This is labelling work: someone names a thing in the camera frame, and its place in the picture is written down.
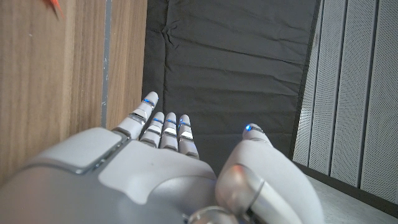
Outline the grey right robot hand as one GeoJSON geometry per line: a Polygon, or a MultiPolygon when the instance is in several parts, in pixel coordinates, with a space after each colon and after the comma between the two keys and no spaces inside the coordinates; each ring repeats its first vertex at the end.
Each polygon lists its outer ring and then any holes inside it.
{"type": "Polygon", "coordinates": [[[306,175],[248,124],[221,172],[190,118],[150,92],[112,130],[91,128],[31,159],[1,187],[2,223],[323,223],[306,175]]]}

